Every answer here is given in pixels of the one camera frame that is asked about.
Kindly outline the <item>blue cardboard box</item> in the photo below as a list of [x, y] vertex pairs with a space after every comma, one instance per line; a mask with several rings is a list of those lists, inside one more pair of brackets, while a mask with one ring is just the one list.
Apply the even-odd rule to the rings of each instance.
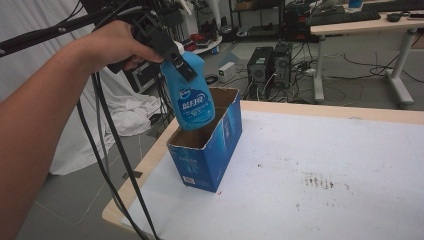
[[215, 119], [196, 130], [180, 127], [167, 141], [186, 186], [216, 192], [242, 134], [239, 90], [212, 88]]

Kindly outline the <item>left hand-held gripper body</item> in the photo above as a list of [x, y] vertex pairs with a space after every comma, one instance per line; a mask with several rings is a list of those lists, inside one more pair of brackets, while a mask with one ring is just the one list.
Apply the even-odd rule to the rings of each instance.
[[134, 7], [120, 12], [115, 19], [129, 25], [130, 47], [135, 56], [157, 62], [166, 60], [173, 64], [183, 61], [177, 44], [153, 11]]

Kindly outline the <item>white curtain cloth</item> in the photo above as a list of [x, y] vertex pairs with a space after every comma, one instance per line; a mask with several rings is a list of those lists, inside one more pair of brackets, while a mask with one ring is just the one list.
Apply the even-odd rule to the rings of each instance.
[[[21, 34], [53, 26], [71, 15], [78, 0], [0, 0], [0, 42]], [[89, 34], [93, 25], [80, 28], [9, 56], [0, 58], [0, 102], [5, 100], [67, 43]], [[100, 71], [102, 90], [109, 112], [121, 136], [132, 136], [150, 129], [149, 118], [159, 111], [160, 100], [132, 91], [123, 73]], [[103, 115], [95, 110], [94, 90], [87, 83], [80, 97], [86, 122], [99, 150], [114, 144]], [[92, 147], [74, 111], [69, 118], [49, 172], [66, 175], [96, 162]]]

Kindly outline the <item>person's left hand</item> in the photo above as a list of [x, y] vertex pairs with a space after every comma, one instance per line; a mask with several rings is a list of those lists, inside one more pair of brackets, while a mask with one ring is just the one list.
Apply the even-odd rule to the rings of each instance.
[[73, 59], [86, 73], [123, 62], [123, 69], [135, 68], [143, 60], [160, 63], [163, 58], [132, 36], [132, 26], [115, 20], [68, 45]]

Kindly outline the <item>blue detergent bottle white cap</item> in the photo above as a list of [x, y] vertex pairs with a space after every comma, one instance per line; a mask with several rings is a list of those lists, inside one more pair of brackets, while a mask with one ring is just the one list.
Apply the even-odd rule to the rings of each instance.
[[[175, 43], [181, 54], [188, 52], [181, 43]], [[203, 75], [204, 61], [192, 53], [190, 65], [197, 72], [197, 77], [191, 82], [179, 79], [175, 75], [173, 63], [165, 60], [160, 66], [166, 79], [167, 93], [174, 115], [183, 130], [199, 129], [215, 117], [213, 98]]]

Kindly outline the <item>black computer tower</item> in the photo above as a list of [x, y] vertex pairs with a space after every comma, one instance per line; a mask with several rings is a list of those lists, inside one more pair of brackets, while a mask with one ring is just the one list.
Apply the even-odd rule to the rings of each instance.
[[253, 83], [264, 83], [269, 77], [273, 48], [256, 47], [248, 64], [248, 76]]

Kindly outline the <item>black bar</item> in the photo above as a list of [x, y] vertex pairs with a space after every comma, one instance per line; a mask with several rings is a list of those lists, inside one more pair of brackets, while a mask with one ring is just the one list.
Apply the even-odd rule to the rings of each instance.
[[22, 51], [26, 48], [43, 43], [61, 35], [70, 33], [90, 24], [94, 24], [112, 12], [113, 10], [111, 7], [105, 7], [86, 16], [78, 17], [76, 19], [59, 23], [44, 29], [31, 31], [0, 42], [0, 58]]

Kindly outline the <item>round white table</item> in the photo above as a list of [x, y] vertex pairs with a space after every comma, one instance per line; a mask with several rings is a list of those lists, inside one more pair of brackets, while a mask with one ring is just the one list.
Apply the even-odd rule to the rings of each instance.
[[192, 53], [194, 54], [200, 54], [207, 52], [209, 50], [212, 50], [213, 48], [219, 46], [219, 44], [222, 42], [222, 36], [218, 36], [216, 41], [211, 41], [206, 48], [197, 48]]

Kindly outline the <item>black keyboard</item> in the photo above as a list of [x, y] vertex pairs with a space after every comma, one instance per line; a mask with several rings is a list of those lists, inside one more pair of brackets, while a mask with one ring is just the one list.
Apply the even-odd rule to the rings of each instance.
[[311, 17], [306, 19], [305, 24], [307, 26], [320, 26], [320, 25], [331, 25], [331, 24], [378, 20], [380, 18], [381, 18], [380, 14], [375, 11], [358, 11], [358, 12], [352, 12], [352, 13]]
[[388, 2], [364, 3], [362, 11], [396, 12], [424, 10], [424, 0], [394, 0]]

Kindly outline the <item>white table mat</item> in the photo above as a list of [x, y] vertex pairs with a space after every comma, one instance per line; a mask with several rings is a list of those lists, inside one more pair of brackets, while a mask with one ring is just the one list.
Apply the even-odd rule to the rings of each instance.
[[242, 113], [218, 190], [165, 155], [141, 192], [165, 240], [424, 240], [424, 116]]

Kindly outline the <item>grey computer tower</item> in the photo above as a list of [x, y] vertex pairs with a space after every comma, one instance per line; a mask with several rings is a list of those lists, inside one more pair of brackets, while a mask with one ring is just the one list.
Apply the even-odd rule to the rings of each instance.
[[288, 89], [291, 83], [292, 44], [279, 43], [274, 48], [274, 85]]

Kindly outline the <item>small white box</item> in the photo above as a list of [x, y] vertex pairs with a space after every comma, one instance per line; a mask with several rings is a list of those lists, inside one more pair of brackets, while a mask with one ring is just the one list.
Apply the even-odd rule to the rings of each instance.
[[221, 82], [228, 82], [236, 76], [236, 68], [234, 62], [228, 62], [218, 69], [218, 76]]

